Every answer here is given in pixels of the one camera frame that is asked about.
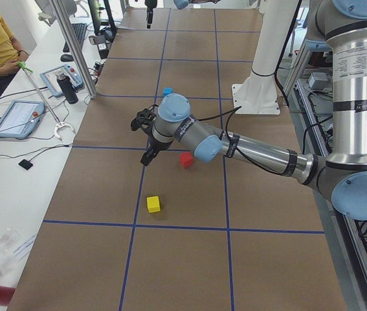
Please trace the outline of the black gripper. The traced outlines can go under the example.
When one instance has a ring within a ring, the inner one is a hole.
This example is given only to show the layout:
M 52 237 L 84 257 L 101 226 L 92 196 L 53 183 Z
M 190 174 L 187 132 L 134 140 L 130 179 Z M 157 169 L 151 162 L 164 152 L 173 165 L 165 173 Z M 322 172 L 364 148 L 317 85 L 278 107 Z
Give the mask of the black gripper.
M 143 153 L 140 162 L 147 167 L 158 155 L 160 151 L 167 150 L 173 143 L 173 139 L 162 142 L 156 139 L 153 135 L 149 135 L 149 148 Z
M 157 7 L 157 0 L 145 0 L 144 4 L 147 7 L 146 11 L 146 28 L 150 29 L 153 23 L 153 9 Z

